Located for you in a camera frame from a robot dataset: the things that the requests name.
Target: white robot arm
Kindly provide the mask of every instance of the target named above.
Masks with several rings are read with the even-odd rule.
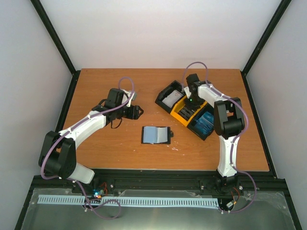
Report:
[[[232,156],[230,149],[234,138],[244,128],[243,114],[234,104],[223,98],[221,96],[223,94],[212,84],[200,82],[196,74],[189,75],[187,82],[188,86],[184,88],[184,91],[190,99],[188,100],[190,106],[202,104],[205,100],[214,108],[214,130],[220,139],[220,162],[217,171],[222,177],[234,176],[236,170],[232,166],[236,167],[236,149],[239,138],[234,142]],[[233,100],[241,105],[240,99],[233,98]]]
[[[112,124],[115,119],[138,119],[144,111],[138,105],[131,105],[135,97],[134,92],[131,95],[131,92],[125,90],[111,89],[108,98],[102,100],[82,120],[59,133],[53,131],[47,133],[38,162],[39,166],[42,167],[51,146],[61,139],[56,149],[52,149],[44,165],[45,170],[63,179],[69,178],[89,184],[94,171],[76,162],[76,149],[94,132],[109,123]]]

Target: purple cable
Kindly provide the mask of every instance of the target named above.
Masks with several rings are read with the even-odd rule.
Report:
[[[195,62],[189,64],[189,65],[186,67],[186,69],[185,69],[185,71],[184,71],[184,74],[183,74],[183,76],[182,76],[182,83],[181,83],[182,89],[183,89],[183,87],[184,87],[184,76],[186,75],[188,68],[189,68],[191,65],[194,65],[194,64],[202,64],[202,65],[206,68],[206,76],[205,76],[206,85],[207,85],[214,93],[216,93],[217,95],[219,95],[219,96],[222,97],[222,98],[225,98],[226,100],[229,100],[229,101],[232,102],[235,106],[237,106],[237,107],[241,110],[241,112],[243,113],[243,115],[244,115],[244,117],[245,117],[245,120],[246,120],[246,125],[245,125],[244,129],[242,130],[241,133],[239,133],[237,136],[235,136],[235,138],[233,139],[233,142],[231,143],[231,148],[230,148],[230,163],[231,163],[231,167],[233,167],[234,170],[236,170],[238,173],[243,173],[243,174],[247,175],[247,176],[251,179],[251,181],[252,181],[252,183],[253,183],[253,185],[254,185],[254,192],[255,192],[255,194],[254,194],[254,197],[252,198],[251,202],[250,202],[248,205],[246,205],[244,208],[242,208],[242,209],[240,209],[240,210],[237,210],[237,211],[231,211],[231,212],[230,212],[230,213],[239,213],[239,212],[245,210],[246,208],[248,208],[248,207],[254,202],[254,200],[256,199],[256,196],[257,196],[257,186],[256,186],[256,183],[255,183],[254,179],[252,178],[252,176],[251,176],[249,173],[247,173],[247,172],[245,172],[245,171],[241,171],[241,170],[237,169],[235,166],[233,166],[233,160],[232,160],[232,155],[233,155],[233,150],[234,150],[234,142],[235,142],[242,134],[244,134],[244,133],[246,132],[246,130],[248,129],[248,126],[249,126],[248,115],[246,114],[246,112],[244,111],[244,109],[243,109],[237,102],[235,102],[234,100],[232,100],[230,97],[228,97],[228,96],[222,94],[222,93],[219,92],[216,88],[214,88],[213,86],[211,86],[211,85],[208,83],[208,68],[207,68],[207,66],[206,66],[203,62],[195,61]]]
[[[76,183],[77,183],[78,186],[81,188],[82,193],[84,194],[86,203],[88,204],[88,206],[90,207],[90,209],[91,209],[98,217],[100,217],[101,219],[107,219],[107,220],[111,220],[111,219],[115,219],[115,218],[119,217],[119,215],[120,215],[120,213],[121,213],[121,205],[120,205],[120,203],[119,203],[117,200],[115,200],[115,199],[107,200],[106,202],[100,204],[98,207],[95,207],[95,208],[94,208],[94,207],[91,205],[91,202],[90,202],[89,198],[87,197],[86,192],[85,192],[85,190],[84,190],[82,184],[81,184],[79,181],[76,181]],[[95,211],[95,209],[101,208],[103,205],[105,205],[105,204],[107,204],[107,203],[109,203],[109,202],[112,202],[112,201],[115,202],[115,203],[117,203],[117,204],[118,204],[118,207],[119,207],[118,213],[117,213],[114,217],[110,217],[110,218],[109,218],[109,217],[100,216],[100,215]]]
[[[89,201],[90,202],[92,202],[92,201],[95,201],[95,200],[101,200],[102,198],[95,198],[95,199],[90,199]],[[87,201],[84,203],[84,205],[82,205],[82,207],[84,208],[84,209],[86,209],[86,205],[87,205],[88,203],[87,203]]]
[[[113,109],[108,109],[108,110],[106,110],[106,111],[102,111],[102,112],[100,112],[100,113],[91,115],[91,118],[96,117],[96,116],[99,116],[99,115],[102,115],[102,114],[105,114],[105,113],[108,113],[108,112],[111,112],[111,111],[114,111],[114,110],[117,110],[117,109],[119,109],[119,108],[125,106],[125,105],[129,102],[129,100],[133,97],[133,93],[134,93],[134,83],[133,83],[133,80],[132,80],[130,77],[122,77],[122,78],[119,80],[119,82],[118,82],[118,88],[119,88],[119,89],[120,89],[120,83],[121,83],[121,81],[122,81],[123,79],[128,79],[128,80],[130,80],[130,82],[131,82],[131,84],[132,84],[132,91],[131,91],[131,94],[130,94],[129,98],[128,98],[123,104],[121,104],[121,105],[119,105],[119,106],[117,106],[117,107],[115,107],[115,108],[113,108]]]
[[[131,78],[129,78],[129,77],[122,77],[122,78],[119,80],[119,82],[118,82],[118,88],[120,88],[120,83],[121,83],[121,81],[122,81],[123,79],[128,79],[128,80],[130,80],[130,82],[131,82],[131,84],[132,84],[132,91],[131,91],[131,94],[130,94],[129,98],[128,98],[123,104],[121,104],[121,105],[119,105],[119,106],[117,106],[117,107],[115,107],[115,108],[113,108],[113,109],[108,109],[108,110],[102,111],[102,112],[100,112],[100,113],[91,115],[90,118],[93,118],[93,117],[96,117],[96,116],[99,116],[99,115],[102,115],[102,114],[105,114],[105,113],[108,113],[108,112],[117,110],[117,109],[119,109],[119,108],[125,106],[125,105],[129,102],[129,100],[133,97],[133,93],[134,93],[134,83],[133,83],[133,80],[132,80]],[[51,148],[49,149],[48,153],[46,154],[46,156],[45,156],[45,158],[44,158],[44,160],[43,160],[42,167],[41,167],[41,169],[40,169],[40,175],[41,175],[41,177],[42,177],[43,179],[45,179],[45,180],[50,180],[50,179],[53,179],[53,178],[57,178],[57,177],[58,177],[58,176],[49,176],[49,177],[47,177],[47,176],[45,176],[45,174],[44,174],[46,162],[47,162],[49,156],[51,155],[51,153],[52,153],[52,151],[54,150],[54,148],[60,143],[60,141],[61,141],[65,136],[67,136],[70,132],[72,132],[73,130],[75,130],[77,127],[79,127],[81,124],[83,124],[85,121],[89,120],[90,118],[85,117],[84,119],[82,119],[81,121],[79,121],[77,124],[75,124],[75,125],[71,128],[70,131],[67,131],[67,132],[64,133],[62,136],[60,136],[59,139],[57,139],[56,142],[51,146]],[[76,183],[77,183],[77,184],[79,185],[79,187],[81,188],[81,190],[82,190],[82,192],[83,192],[83,194],[84,194],[84,196],[85,196],[86,201],[89,203],[89,199],[87,198],[87,195],[86,195],[85,190],[84,190],[84,188],[82,187],[81,183],[80,183],[79,181],[76,181]],[[101,207],[101,206],[103,206],[104,204],[106,204],[106,203],[108,203],[108,202],[111,202],[111,201],[116,202],[116,203],[118,204],[118,206],[119,206],[119,212],[118,212],[118,214],[117,214],[115,217],[113,217],[113,218],[107,218],[107,217],[100,216],[97,212],[94,211],[94,208],[91,206],[91,204],[89,204],[89,206],[90,206],[91,210],[92,210],[97,216],[99,216],[100,218],[103,218],[103,219],[115,219],[115,218],[118,217],[118,216],[120,215],[120,213],[121,213],[121,206],[120,206],[120,203],[119,203],[117,200],[108,200],[108,201],[104,202],[103,204],[99,205],[98,207]]]
[[[188,71],[188,68],[194,64],[202,64],[205,68],[206,68],[206,79],[208,78],[208,68],[206,66],[205,63],[201,62],[201,61],[195,61],[195,62],[192,62],[191,64],[189,64],[186,69],[184,70],[183,72],[183,75],[182,75],[182,79],[181,79],[181,86],[182,86],[182,91],[184,89],[184,76],[186,75],[187,71]]]

